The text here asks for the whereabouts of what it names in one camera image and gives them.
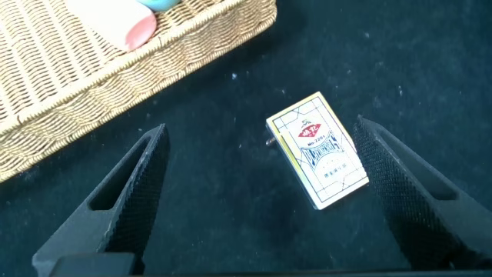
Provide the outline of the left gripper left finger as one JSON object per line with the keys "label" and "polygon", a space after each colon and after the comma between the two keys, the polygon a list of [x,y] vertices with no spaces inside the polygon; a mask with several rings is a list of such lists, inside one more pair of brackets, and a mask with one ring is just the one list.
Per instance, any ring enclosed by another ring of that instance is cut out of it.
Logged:
{"label": "left gripper left finger", "polygon": [[169,152],[164,124],[143,134],[33,255],[38,275],[142,274]]}

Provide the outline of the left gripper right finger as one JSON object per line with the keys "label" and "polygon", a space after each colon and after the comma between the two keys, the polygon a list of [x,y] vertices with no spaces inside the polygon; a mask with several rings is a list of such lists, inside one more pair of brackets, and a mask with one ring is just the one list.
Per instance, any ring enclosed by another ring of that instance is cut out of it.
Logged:
{"label": "left gripper right finger", "polygon": [[490,269],[491,212],[382,125],[358,117],[357,155],[415,269]]}

